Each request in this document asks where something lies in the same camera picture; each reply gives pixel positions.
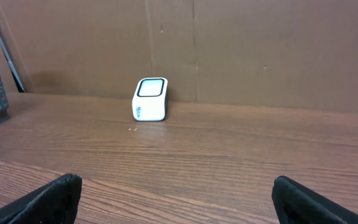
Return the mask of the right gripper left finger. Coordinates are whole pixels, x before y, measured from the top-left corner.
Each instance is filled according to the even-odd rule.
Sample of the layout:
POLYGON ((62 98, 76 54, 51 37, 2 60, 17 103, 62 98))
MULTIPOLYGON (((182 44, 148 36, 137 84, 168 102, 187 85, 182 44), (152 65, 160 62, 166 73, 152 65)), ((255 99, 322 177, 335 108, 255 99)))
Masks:
POLYGON ((82 178, 65 174, 0 208, 0 224, 74 224, 82 178))

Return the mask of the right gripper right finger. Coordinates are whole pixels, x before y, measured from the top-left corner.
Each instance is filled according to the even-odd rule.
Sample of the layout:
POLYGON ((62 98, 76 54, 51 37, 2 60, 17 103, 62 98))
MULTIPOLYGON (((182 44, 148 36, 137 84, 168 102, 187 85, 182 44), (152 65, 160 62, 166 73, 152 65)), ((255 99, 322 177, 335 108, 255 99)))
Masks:
POLYGON ((272 201, 280 223, 358 224, 358 214, 284 175, 274 180, 272 201))

